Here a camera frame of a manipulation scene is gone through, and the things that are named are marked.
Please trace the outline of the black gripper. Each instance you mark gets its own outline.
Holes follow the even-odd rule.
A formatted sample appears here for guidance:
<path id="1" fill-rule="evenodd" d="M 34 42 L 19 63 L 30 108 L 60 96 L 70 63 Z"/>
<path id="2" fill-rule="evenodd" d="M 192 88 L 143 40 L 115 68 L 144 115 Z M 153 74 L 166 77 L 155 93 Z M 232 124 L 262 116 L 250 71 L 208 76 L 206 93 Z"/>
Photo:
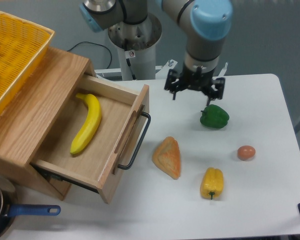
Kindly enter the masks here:
<path id="1" fill-rule="evenodd" d="M 213 78 L 214 69 L 208 72 L 199 70 L 192 71 L 185 64 L 179 74 L 176 70 L 170 69 L 167 73 L 164 90 L 172 94 L 172 99 L 176 99 L 177 92 L 183 90 L 193 90 L 203 92 L 207 96 L 206 106 L 211 101 L 222 100 L 224 95 L 226 79 L 224 77 Z"/>

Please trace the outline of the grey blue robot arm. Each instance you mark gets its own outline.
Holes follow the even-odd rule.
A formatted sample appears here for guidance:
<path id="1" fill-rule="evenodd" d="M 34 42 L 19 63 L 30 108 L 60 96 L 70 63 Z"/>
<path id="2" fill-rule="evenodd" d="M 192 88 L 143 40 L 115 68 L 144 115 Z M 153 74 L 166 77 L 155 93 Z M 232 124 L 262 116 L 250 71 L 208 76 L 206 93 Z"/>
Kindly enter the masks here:
<path id="1" fill-rule="evenodd" d="M 164 89 L 202 92 L 208 101 L 223 97 L 225 79 L 213 79 L 223 44 L 230 31 L 233 6 L 229 0 L 159 0 L 157 5 L 186 34 L 182 72 L 168 71 Z M 153 47 L 162 35 L 159 20 L 145 0 L 84 0 L 82 17 L 93 32 L 107 31 L 125 52 Z"/>

